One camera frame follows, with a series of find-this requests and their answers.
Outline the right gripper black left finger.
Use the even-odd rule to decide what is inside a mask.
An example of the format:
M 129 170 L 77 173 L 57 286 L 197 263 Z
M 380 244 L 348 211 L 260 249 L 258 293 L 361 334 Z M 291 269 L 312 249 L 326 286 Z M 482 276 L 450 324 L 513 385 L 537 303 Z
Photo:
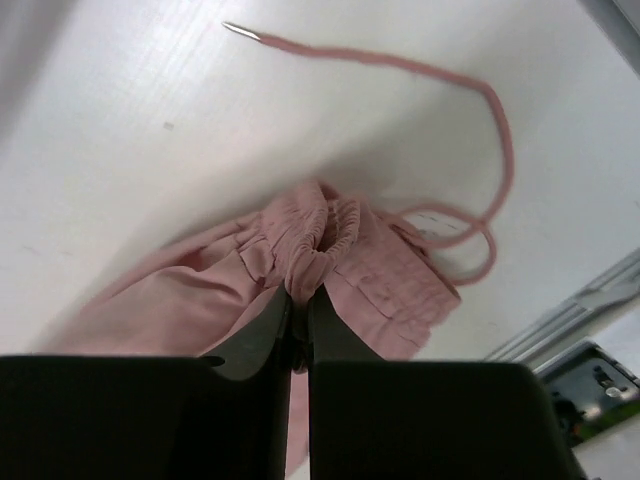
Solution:
M 199 357 L 5 356 L 5 479 L 281 479 L 291 300 Z

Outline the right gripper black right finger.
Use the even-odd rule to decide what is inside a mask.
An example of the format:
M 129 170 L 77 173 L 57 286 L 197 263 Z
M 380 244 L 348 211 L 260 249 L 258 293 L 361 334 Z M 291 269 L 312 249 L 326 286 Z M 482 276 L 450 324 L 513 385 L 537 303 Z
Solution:
M 388 361 L 308 307 L 314 479 L 581 479 L 551 400 L 516 363 Z

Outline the pink trousers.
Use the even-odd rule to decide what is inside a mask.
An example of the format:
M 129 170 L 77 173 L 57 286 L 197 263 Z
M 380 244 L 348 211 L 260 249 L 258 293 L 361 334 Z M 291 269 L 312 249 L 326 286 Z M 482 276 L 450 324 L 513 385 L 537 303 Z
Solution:
M 501 143 L 503 169 L 487 209 L 474 216 L 442 203 L 427 213 L 457 219 L 459 233 L 429 240 L 406 213 L 377 211 L 360 197 L 310 181 L 262 210 L 218 225 L 147 257 L 94 297 L 46 346 L 58 360 L 205 354 L 257 325 L 278 291 L 297 307 L 325 289 L 338 316 L 375 352 L 406 360 L 458 305 L 459 280 L 442 275 L 431 250 L 488 236 L 514 176 L 503 106 L 484 81 L 402 57 L 311 47 L 268 34 L 256 40 L 288 53 L 395 67 L 484 97 Z

